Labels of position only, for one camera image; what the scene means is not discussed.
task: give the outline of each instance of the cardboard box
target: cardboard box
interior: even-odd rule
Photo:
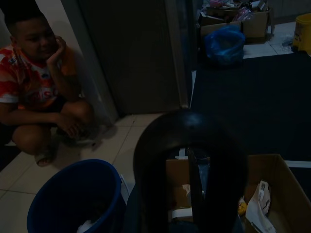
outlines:
[[[183,184],[189,183],[188,160],[167,160],[168,203],[178,208],[187,203]],[[249,156],[249,178],[245,189],[245,201],[249,202],[261,180],[271,188],[271,205],[268,218],[280,233],[309,233],[311,230],[311,203],[298,181],[280,155]],[[256,233],[245,219],[245,232]]]
[[[203,12],[200,13],[199,20],[200,26],[225,23],[225,20],[219,17],[207,16]]]
[[[241,29],[241,22],[231,22],[231,23],[220,23],[220,24],[213,24],[201,27],[201,40],[204,41],[204,37],[222,27],[228,25],[235,25]]]
[[[231,8],[215,8],[215,7],[207,7],[206,13],[209,16],[215,17],[226,17],[233,18],[239,11],[239,7],[231,7]]]
[[[243,33],[247,42],[265,41],[268,34],[268,26],[271,26],[271,34],[274,32],[273,9],[265,12],[254,12],[250,20],[242,23]]]

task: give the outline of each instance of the blue bucket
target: blue bucket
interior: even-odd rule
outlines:
[[[27,216],[28,232],[76,233],[97,203],[105,210],[86,233],[121,232],[126,206],[115,168],[97,159],[72,164],[50,178],[35,196]]]

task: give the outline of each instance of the orange white t-shirt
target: orange white t-shirt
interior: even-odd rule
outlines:
[[[58,62],[64,76],[75,75],[73,53],[68,47]],[[36,63],[12,45],[0,49],[0,102],[19,108],[44,110],[58,95],[46,63]]]

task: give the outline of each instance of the boy's arm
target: boy's arm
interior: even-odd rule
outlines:
[[[59,94],[70,102],[78,101],[81,87],[76,75],[64,76],[55,64],[48,64],[48,68]]]
[[[81,86],[75,72],[73,52],[60,36],[56,36],[56,42],[58,50],[47,60],[47,66],[59,94],[66,100],[75,102],[79,100]],[[60,59],[62,59],[61,69],[58,67]]]
[[[81,130],[81,123],[61,113],[39,113],[17,109],[15,103],[0,103],[0,122],[4,125],[31,125],[54,123],[70,137],[75,137]]]
[[[5,125],[56,123],[58,115],[17,109],[16,103],[0,103],[0,122]]]

